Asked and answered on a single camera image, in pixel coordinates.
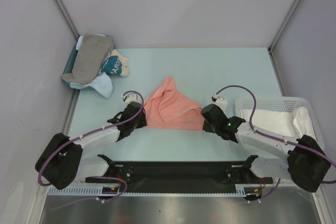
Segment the pink towel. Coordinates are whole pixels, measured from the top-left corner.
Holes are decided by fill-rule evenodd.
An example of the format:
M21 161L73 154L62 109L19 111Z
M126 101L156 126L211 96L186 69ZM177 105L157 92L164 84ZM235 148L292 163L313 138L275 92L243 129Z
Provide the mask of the pink towel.
M144 102L147 127L163 130L201 131L204 118L201 106L179 92L168 76Z

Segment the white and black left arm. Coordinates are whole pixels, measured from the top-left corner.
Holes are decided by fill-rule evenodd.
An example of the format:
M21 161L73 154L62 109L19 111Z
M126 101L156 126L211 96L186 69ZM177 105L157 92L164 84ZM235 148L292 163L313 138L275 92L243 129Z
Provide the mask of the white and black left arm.
M116 173L114 162L103 154L93 155L93 152L146 125L143 104L131 101L101 128L73 140L63 133L55 134L35 164L38 183L62 190L74 181L112 181Z

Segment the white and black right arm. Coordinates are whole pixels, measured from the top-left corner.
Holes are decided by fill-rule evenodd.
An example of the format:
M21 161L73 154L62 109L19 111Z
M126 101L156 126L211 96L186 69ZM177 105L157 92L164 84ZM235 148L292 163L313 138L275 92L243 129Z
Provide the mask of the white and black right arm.
M204 118L204 131L273 155L273 158L267 159L256 154L251 164L241 170L243 180L248 183L254 183L260 177L282 178L315 193L331 167L331 161L311 136L294 138L262 132L242 118L228 118L215 104L204 107L201 115Z

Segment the white towel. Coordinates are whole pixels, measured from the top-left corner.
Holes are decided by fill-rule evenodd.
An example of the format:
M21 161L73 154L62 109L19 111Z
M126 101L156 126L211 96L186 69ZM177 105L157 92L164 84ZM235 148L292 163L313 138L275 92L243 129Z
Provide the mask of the white towel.
M292 112L279 112L256 109L253 126L284 136L301 138L308 135L316 139L309 111L298 107Z

